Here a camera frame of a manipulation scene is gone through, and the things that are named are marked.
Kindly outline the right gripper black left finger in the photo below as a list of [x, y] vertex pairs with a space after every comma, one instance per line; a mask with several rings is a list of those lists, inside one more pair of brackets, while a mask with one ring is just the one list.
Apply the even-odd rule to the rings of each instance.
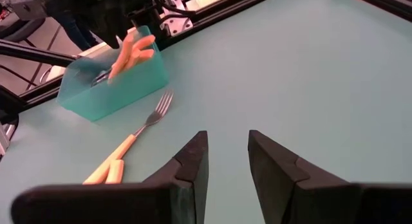
[[199, 131], [143, 181], [160, 193], [147, 204], [143, 224], [204, 224], [208, 181], [208, 134]]

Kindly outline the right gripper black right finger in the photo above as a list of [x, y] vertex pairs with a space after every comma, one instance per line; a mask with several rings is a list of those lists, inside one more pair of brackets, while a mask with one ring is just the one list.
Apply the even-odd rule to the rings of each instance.
[[250, 171], [266, 224], [349, 224], [347, 182], [259, 131], [248, 136]]

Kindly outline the silver mounting plate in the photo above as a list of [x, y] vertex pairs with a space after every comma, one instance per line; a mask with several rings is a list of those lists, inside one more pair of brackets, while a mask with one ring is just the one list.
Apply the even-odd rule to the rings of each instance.
[[163, 8], [163, 13], [160, 15], [162, 31], [166, 31], [171, 37], [176, 37], [184, 32], [189, 31], [194, 27], [188, 15], [183, 15], [167, 8]]

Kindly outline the green plastic bin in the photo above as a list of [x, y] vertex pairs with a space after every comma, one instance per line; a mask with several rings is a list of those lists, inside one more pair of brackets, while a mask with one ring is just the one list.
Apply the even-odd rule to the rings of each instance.
[[119, 49], [103, 46], [72, 62], [62, 78], [57, 102], [92, 122], [166, 86], [169, 82], [161, 53], [155, 43], [149, 60], [108, 80], [108, 73], [120, 54]]

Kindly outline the aluminium rail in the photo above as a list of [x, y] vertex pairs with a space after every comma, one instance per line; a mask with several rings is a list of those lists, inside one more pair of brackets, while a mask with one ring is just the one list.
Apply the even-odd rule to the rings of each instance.
[[11, 139], [19, 125], [19, 117], [15, 117], [10, 122], [0, 122], [0, 159], [6, 154], [10, 147]]

